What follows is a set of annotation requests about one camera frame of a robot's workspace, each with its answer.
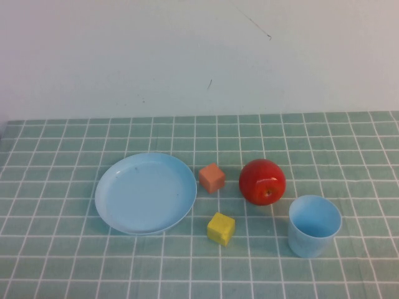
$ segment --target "plastic cup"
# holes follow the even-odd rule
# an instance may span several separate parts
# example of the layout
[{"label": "plastic cup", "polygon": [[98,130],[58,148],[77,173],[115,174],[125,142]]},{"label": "plastic cup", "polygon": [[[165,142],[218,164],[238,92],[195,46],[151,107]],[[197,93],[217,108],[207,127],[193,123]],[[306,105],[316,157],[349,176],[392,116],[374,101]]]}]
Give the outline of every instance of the plastic cup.
[{"label": "plastic cup", "polygon": [[298,197],[289,207],[288,244],[298,256],[319,256],[341,228],[341,214],[329,200]]}]

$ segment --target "scratch on wall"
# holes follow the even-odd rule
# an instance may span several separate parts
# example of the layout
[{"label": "scratch on wall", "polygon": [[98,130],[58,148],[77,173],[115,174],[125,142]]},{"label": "scratch on wall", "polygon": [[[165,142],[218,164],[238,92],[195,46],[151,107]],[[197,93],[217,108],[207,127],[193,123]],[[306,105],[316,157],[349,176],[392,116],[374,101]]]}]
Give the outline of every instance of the scratch on wall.
[{"label": "scratch on wall", "polygon": [[206,90],[209,90],[211,84],[212,84],[212,79],[211,79],[211,81],[210,81],[210,83],[209,83],[209,85],[208,85],[208,88],[207,88]]},{"label": "scratch on wall", "polygon": [[265,30],[262,29],[261,26],[259,26],[254,20],[252,20],[249,16],[247,16],[245,13],[242,12],[242,10],[240,10],[240,8],[238,8],[233,2],[229,1],[231,3],[231,5],[233,5],[240,14],[242,14],[247,20],[249,20],[252,24],[254,24],[260,31],[262,31],[265,35],[267,35],[269,37],[269,40],[272,40],[272,37],[270,34],[268,34]]}]

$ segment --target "wooden block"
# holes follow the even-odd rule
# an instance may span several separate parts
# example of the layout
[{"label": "wooden block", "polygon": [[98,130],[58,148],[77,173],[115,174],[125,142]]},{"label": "wooden block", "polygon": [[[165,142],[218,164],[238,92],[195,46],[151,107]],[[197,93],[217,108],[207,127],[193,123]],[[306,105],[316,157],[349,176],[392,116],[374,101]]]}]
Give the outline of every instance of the wooden block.
[{"label": "wooden block", "polygon": [[199,183],[208,191],[214,193],[224,187],[226,175],[213,163],[201,169],[198,173]]},{"label": "wooden block", "polygon": [[227,246],[236,230],[236,221],[233,218],[217,212],[206,228],[206,235],[211,240]]}]

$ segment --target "apple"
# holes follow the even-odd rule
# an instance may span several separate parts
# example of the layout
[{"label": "apple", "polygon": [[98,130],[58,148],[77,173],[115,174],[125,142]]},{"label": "apple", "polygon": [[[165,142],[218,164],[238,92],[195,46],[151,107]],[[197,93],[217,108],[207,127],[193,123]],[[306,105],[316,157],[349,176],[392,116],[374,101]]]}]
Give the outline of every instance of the apple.
[{"label": "apple", "polygon": [[250,203],[266,206],[284,194],[286,177],[276,163],[266,159],[253,160],[241,170],[239,189]]}]

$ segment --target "plate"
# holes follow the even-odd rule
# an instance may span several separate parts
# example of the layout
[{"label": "plate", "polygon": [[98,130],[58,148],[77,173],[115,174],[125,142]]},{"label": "plate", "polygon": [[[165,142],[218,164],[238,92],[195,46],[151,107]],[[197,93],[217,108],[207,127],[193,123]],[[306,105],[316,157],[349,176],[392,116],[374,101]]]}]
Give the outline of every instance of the plate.
[{"label": "plate", "polygon": [[132,235],[156,234],[187,215],[196,193],[193,173],[178,158],[135,154],[102,176],[95,190],[95,206],[114,229]]}]

